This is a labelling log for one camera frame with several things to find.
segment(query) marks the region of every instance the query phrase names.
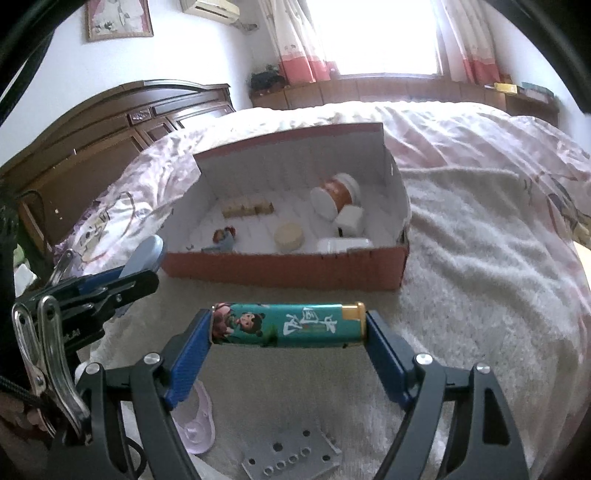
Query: wooden dresser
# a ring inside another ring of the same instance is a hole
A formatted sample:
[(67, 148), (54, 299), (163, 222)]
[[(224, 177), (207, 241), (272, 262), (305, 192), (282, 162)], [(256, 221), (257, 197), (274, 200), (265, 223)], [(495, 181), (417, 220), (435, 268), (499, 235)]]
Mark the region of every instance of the wooden dresser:
[(471, 83), (441, 78), (367, 77), (309, 83), (266, 95), (252, 95), (254, 106), (275, 110), (293, 110), (309, 106), (362, 102), (475, 102), (494, 106), (510, 115), (529, 115), (558, 125), (558, 107), (525, 95), (511, 95)]

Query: blue gripper pad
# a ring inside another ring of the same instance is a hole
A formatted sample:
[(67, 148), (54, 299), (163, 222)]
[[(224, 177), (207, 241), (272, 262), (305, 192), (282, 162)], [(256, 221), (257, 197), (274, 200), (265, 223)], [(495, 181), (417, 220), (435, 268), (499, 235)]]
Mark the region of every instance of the blue gripper pad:
[(101, 288), (103, 285), (112, 282), (113, 280), (117, 280), (122, 271), (123, 267), (117, 267), (95, 275), (89, 275), (88, 279), (78, 286), (78, 292), (80, 292), (80, 295), (88, 295), (94, 292), (97, 288)]
[(164, 394), (164, 402), (170, 410), (186, 400), (193, 388), (211, 345), (211, 319), (210, 310), (199, 310), (189, 328), (170, 339), (164, 347), (163, 366), (168, 371), (168, 390)]
[[(414, 396), (407, 389), (407, 378), (392, 345), (388, 342), (387, 333), (382, 332), (371, 315), (366, 316), (368, 338), (365, 350), (374, 365), (382, 386), (390, 401), (407, 410), (414, 401)], [(388, 328), (382, 321), (383, 328)]]

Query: pink curtain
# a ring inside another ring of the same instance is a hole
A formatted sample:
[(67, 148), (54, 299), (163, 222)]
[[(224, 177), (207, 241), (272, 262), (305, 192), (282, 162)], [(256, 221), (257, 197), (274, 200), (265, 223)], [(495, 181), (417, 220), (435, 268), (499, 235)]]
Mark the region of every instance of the pink curtain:
[(452, 26), (468, 81), (479, 85), (500, 82), (488, 20), (480, 0), (441, 0)]
[(267, 19), (280, 68), (290, 85), (330, 80), (322, 45), (298, 0), (259, 0)]

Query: metal screw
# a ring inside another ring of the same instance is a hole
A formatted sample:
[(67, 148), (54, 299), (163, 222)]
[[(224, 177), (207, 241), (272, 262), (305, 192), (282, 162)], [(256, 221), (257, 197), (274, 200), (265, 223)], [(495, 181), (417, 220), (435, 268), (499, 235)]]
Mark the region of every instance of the metal screw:
[(431, 365), (433, 363), (433, 357), (428, 353), (420, 353), (415, 359), (419, 365)]
[(476, 364), (476, 370), (478, 370), (483, 375), (491, 373), (490, 366), (483, 363)]
[(86, 367), (86, 373), (89, 375), (97, 374), (100, 371), (100, 365), (97, 363), (90, 364)]
[(154, 365), (158, 362), (160, 362), (160, 355), (156, 352), (148, 353), (148, 355), (144, 357), (144, 363), (147, 365)]

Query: metal plate with holes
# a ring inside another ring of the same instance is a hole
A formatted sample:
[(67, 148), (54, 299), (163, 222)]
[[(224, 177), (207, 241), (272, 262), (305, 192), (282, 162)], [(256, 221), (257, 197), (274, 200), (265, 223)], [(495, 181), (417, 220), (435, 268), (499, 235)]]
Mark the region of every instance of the metal plate with holes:
[(342, 452), (318, 428), (304, 426), (252, 445), (242, 466), (251, 480), (313, 480), (341, 461)]

